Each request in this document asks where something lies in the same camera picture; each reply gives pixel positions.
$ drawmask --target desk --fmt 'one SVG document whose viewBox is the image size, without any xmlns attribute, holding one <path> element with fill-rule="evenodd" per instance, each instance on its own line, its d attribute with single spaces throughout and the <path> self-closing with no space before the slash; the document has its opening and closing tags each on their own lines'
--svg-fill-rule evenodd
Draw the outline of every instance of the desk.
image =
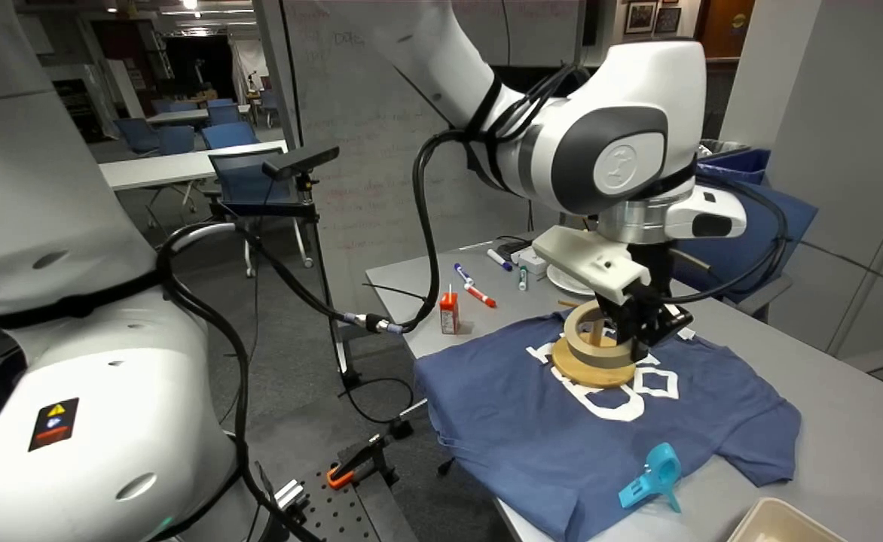
<svg viewBox="0 0 883 542">
<path fill-rule="evenodd" d="M 287 142 L 236 145 L 229 152 L 219 147 L 215 153 L 252 153 L 252 152 L 287 153 Z M 106 184 L 115 192 L 146 191 L 146 188 L 169 188 L 169 184 L 191 184 L 191 181 L 215 179 L 217 173 L 211 168 L 207 153 L 211 152 L 121 160 L 121 164 L 100 164 L 100 168 L 104 168 Z"/>
<path fill-rule="evenodd" d="M 205 125 L 207 122 L 207 110 L 185 110 L 185 111 L 161 111 L 146 117 L 146 125 L 163 126 L 163 125 Z"/>
<path fill-rule="evenodd" d="M 439 335 L 438 310 L 408 335 L 415 358 L 439 353 L 498 332 L 508 324 L 559 310 L 568 299 L 549 284 L 519 293 L 512 274 L 502 271 L 480 254 L 444 254 L 439 285 L 460 284 L 452 263 L 502 302 L 498 310 L 480 309 L 460 297 L 460 320 L 470 335 Z M 383 285 L 429 293 L 429 263 L 408 260 L 371 268 L 369 276 Z M 391 320 L 409 320 L 415 299 L 380 291 Z M 883 382 L 811 351 L 778 328 L 770 328 L 726 305 L 687 305 L 693 328 L 715 343 L 735 351 L 764 381 L 770 381 L 803 413 L 799 463 L 790 486 L 753 488 L 726 461 L 713 458 L 703 470 L 678 486 L 681 516 L 664 502 L 647 502 L 627 522 L 597 538 L 723 538 L 748 506 L 764 496 L 782 496 L 805 510 L 846 538 L 883 538 Z M 519 538 L 547 538 L 521 516 L 503 506 Z"/>
</svg>

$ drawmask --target wall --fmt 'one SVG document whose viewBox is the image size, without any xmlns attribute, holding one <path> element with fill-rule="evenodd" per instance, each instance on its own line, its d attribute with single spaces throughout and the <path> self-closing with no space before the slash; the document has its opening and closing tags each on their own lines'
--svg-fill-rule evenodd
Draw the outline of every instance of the wall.
<svg viewBox="0 0 883 542">
<path fill-rule="evenodd" d="M 883 3 L 820 6 L 770 179 L 820 207 L 813 244 L 883 271 Z M 805 246 L 790 276 L 778 328 L 841 355 L 883 348 L 883 279 Z"/>
<path fill-rule="evenodd" d="M 723 142 L 772 147 L 823 0 L 757 0 L 735 87 L 721 126 Z"/>
<path fill-rule="evenodd" d="M 503 55 L 503 21 L 494 6 L 477 3 L 459 11 L 491 61 Z M 561 20 L 561 3 L 532 0 L 511 6 L 516 63 L 554 67 L 574 48 L 576 8 L 570 8 L 570 30 L 537 44 L 525 36 L 525 28 Z M 380 310 L 380 302 L 362 285 L 364 268 L 424 254 L 409 173 L 420 145 L 447 129 L 447 125 L 389 63 L 323 14 L 315 0 L 291 0 L 291 30 L 306 138 L 307 145 L 342 147 L 331 166 L 317 168 L 329 279 L 344 310 Z M 459 147 L 438 152 L 429 168 L 429 200 L 439 250 L 503 231 L 525 231 L 527 205 L 480 184 L 465 168 Z"/>
<path fill-rule="evenodd" d="M 625 36 L 625 14 L 627 3 L 625 0 L 600 0 L 600 28 L 597 28 L 597 46 L 581 48 L 581 61 L 588 67 L 604 63 L 605 52 L 617 44 L 634 44 L 634 39 L 652 39 L 652 36 Z M 693 36 L 701 28 L 701 11 L 703 0 L 678 0 L 681 6 L 681 24 L 675 36 Z"/>
</svg>

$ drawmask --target tape roll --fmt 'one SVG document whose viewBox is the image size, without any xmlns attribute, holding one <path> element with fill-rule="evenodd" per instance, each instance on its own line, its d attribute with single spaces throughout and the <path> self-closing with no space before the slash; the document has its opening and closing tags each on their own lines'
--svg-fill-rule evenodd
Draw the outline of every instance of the tape roll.
<svg viewBox="0 0 883 542">
<path fill-rule="evenodd" d="M 597 302 L 580 305 L 563 320 L 563 338 L 551 351 L 554 367 L 580 386 L 612 389 L 634 381 L 634 358 L 627 343 L 615 343 L 600 335 L 600 309 Z"/>
</svg>

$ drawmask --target white robotic arm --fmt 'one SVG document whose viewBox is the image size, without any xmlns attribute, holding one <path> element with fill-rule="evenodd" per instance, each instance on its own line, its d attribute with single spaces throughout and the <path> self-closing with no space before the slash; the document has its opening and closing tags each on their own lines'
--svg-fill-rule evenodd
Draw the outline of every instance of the white robotic arm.
<svg viewBox="0 0 883 542">
<path fill-rule="evenodd" d="M 597 231 L 554 225 L 533 246 L 588 284 L 615 320 L 641 285 L 669 297 L 675 239 L 746 231 L 743 201 L 693 181 L 705 116 L 701 44 L 615 46 L 576 94 L 519 116 L 525 96 L 494 79 L 449 0 L 319 3 L 460 129 L 470 166 L 488 184 L 597 216 Z"/>
</svg>

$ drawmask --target t-shirt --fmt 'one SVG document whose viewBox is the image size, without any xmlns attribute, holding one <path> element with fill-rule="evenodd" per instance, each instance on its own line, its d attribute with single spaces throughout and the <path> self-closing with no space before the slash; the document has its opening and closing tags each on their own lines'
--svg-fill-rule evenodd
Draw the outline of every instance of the t-shirt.
<svg viewBox="0 0 883 542">
<path fill-rule="evenodd" d="M 561 325 L 516 324 L 415 366 L 439 442 L 537 531 L 591 538 L 630 516 L 617 491 L 658 442 L 681 477 L 721 454 L 753 486 L 793 480 L 803 417 L 734 351 L 666 338 L 630 386 L 597 393 L 551 367 Z"/>
</svg>

